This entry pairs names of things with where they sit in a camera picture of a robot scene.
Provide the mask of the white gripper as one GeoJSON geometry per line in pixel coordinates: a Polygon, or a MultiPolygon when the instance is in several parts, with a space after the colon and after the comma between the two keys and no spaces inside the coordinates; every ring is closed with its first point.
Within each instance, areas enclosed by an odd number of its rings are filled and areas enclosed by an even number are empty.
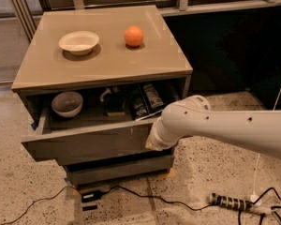
{"type": "Polygon", "coordinates": [[[145,147],[150,150],[166,150],[188,136],[190,118],[182,116],[160,116],[152,125],[145,147]]]}

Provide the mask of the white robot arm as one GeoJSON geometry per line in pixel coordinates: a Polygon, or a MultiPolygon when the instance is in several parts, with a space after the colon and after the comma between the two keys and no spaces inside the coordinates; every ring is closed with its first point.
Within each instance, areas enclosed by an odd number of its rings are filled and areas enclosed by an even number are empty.
{"type": "Polygon", "coordinates": [[[205,97],[187,97],[164,108],[146,147],[169,149],[187,136],[207,137],[281,159],[281,110],[213,111],[205,97]]]}

